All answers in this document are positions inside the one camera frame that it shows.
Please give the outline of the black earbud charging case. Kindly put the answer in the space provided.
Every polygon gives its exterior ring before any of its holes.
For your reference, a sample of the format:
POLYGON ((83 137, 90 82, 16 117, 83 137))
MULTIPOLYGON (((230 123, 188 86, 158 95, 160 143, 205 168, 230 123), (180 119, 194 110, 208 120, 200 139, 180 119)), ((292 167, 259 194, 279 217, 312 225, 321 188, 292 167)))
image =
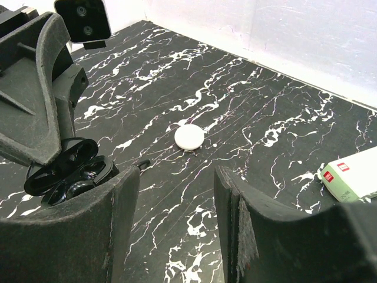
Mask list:
POLYGON ((64 139, 62 151, 53 162, 30 165, 24 191, 41 196, 44 206, 55 206, 109 181, 120 171, 98 151, 98 144, 92 139, 64 139))

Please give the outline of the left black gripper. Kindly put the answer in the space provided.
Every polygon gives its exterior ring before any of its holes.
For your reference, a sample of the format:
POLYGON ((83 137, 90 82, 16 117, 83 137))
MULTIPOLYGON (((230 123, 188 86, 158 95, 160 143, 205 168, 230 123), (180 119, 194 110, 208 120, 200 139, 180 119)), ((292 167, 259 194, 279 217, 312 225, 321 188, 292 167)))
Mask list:
POLYGON ((56 13, 1 5, 1 156, 21 165, 51 163, 75 136, 74 109, 88 86, 67 48, 56 13))

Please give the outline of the white earbud charging case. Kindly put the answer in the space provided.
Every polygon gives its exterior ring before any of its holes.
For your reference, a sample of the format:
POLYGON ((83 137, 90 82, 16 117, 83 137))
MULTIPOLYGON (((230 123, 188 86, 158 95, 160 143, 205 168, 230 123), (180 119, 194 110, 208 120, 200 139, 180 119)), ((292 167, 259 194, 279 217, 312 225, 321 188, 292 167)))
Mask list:
POLYGON ((195 150, 204 142, 204 131, 195 124, 185 124, 176 130, 174 141, 183 150, 195 150))

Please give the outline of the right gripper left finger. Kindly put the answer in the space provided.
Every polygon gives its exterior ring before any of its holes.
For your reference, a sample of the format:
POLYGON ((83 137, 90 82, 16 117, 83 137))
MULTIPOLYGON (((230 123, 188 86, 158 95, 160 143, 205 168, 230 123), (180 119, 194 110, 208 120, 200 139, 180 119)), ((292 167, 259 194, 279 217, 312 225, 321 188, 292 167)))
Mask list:
POLYGON ((1 219, 2 282, 120 282, 139 169, 29 216, 1 219))

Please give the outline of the black earbud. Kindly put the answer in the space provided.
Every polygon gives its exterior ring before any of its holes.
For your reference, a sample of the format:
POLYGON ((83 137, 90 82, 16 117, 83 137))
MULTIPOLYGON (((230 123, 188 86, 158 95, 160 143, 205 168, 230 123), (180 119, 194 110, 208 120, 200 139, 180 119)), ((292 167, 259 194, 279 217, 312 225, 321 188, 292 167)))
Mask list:
POLYGON ((138 162, 136 164, 136 166, 140 169, 140 170, 144 170, 146 168, 148 168, 149 166, 151 165, 151 161, 149 159, 145 159, 145 160, 142 160, 140 162, 138 162))

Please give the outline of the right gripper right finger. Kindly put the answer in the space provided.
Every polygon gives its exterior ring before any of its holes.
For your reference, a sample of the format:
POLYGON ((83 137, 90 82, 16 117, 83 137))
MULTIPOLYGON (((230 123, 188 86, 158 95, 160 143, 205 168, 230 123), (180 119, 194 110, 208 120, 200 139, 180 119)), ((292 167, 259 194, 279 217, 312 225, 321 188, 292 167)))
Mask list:
POLYGON ((376 204, 339 203, 314 215, 214 170, 226 282, 375 282, 376 204))

